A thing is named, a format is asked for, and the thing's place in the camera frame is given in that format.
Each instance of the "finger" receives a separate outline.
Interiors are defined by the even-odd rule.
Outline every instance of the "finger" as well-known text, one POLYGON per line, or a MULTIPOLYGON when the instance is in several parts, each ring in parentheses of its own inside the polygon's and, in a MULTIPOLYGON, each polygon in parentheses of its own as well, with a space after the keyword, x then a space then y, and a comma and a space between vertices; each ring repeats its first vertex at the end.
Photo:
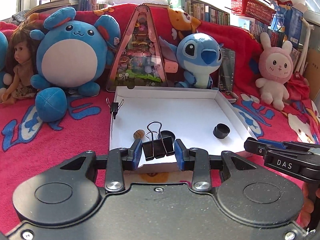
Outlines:
POLYGON ((308 198, 304 198, 304 204, 303 204, 302 210, 311 214, 314 208, 315 206, 313 202, 308 198))
POLYGON ((301 227, 305 228, 310 223, 310 220, 311 220, 310 213, 305 212, 305 211, 301 211, 301 213, 300 213, 301 227))
POLYGON ((308 197, 309 195, 309 188, 308 188, 308 183, 304 182, 302 184, 302 193, 304 197, 308 197))
POLYGON ((320 188, 317 189, 317 191, 316 191, 316 196, 317 196, 318 198, 320 198, 320 188))

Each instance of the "pink bunny plush toy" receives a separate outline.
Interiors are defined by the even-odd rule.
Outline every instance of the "pink bunny plush toy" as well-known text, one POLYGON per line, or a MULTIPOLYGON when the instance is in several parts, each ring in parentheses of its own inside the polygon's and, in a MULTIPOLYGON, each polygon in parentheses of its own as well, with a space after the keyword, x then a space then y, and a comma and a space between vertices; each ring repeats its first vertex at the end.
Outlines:
POLYGON ((269 35, 260 34, 264 51, 260 55, 259 70, 262 78, 256 80, 257 88, 260 88, 261 100, 266 104, 272 103, 276 110, 282 111, 284 103, 282 99, 288 99, 289 93, 285 86, 292 75, 293 63, 290 57, 292 44, 285 41, 282 48, 271 47, 269 35))

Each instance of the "white pipe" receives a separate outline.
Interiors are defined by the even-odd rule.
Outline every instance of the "white pipe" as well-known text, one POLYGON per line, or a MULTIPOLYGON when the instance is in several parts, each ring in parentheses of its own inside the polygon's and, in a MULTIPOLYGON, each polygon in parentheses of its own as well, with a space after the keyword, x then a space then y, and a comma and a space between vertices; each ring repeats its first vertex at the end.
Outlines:
POLYGON ((299 59, 299 62, 297 64, 297 67, 295 71, 299 72, 301 75, 303 74, 304 66, 306 63, 306 58, 307 58, 307 52, 308 52, 308 46, 309 46, 309 40, 310 40, 310 33, 311 30, 314 30, 315 27, 314 25, 309 24, 303 17, 301 17, 302 22, 305 24, 307 27, 307 34, 306 34, 306 39, 303 44, 303 50, 301 52, 301 56, 299 59))

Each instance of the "blue plush ball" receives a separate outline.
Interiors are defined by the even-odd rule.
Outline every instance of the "blue plush ball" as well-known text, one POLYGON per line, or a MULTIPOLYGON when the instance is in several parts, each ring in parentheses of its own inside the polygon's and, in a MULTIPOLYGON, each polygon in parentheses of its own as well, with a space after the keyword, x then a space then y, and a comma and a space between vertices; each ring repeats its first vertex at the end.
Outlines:
POLYGON ((67 106, 67 97, 61 88, 47 88, 36 96, 38 116, 44 122, 54 122, 63 118, 67 106))

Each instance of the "black cap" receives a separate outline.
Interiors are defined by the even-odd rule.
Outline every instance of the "black cap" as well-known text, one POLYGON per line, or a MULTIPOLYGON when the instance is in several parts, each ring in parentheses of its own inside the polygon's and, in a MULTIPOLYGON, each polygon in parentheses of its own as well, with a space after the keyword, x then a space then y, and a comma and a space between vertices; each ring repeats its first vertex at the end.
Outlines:
POLYGON ((217 137, 218 139, 224 139, 225 137, 228 136, 229 133, 230 133, 230 128, 223 123, 218 123, 213 130, 214 136, 217 137))

